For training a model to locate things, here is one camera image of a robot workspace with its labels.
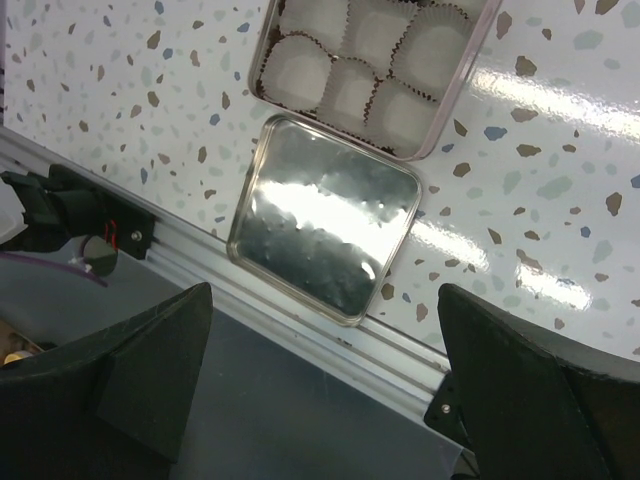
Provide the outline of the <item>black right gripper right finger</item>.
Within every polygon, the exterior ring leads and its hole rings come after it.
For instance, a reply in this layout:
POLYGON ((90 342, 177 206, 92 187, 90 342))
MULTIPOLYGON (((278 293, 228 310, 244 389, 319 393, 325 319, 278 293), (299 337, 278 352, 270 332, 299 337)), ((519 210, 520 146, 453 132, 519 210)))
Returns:
POLYGON ((636 479, 639 364, 516 317, 453 284, 438 292, 450 371, 435 430, 483 479, 636 479))

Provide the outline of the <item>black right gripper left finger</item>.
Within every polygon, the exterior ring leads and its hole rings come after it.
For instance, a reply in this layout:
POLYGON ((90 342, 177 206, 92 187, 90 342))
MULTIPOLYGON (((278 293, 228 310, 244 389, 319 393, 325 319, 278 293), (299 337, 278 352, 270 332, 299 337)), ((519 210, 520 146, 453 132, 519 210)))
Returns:
POLYGON ((166 479, 213 317, 207 283, 1 369, 4 479, 166 479))

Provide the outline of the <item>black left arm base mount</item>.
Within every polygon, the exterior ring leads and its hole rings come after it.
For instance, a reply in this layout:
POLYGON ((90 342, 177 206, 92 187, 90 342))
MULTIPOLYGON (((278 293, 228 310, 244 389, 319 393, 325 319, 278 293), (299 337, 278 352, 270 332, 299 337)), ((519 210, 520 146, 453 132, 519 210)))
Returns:
POLYGON ((27 228, 1 245, 7 252, 51 253, 78 237, 98 237, 117 251, 143 260, 155 217, 124 197, 60 164, 47 176, 5 171, 26 212, 27 228))

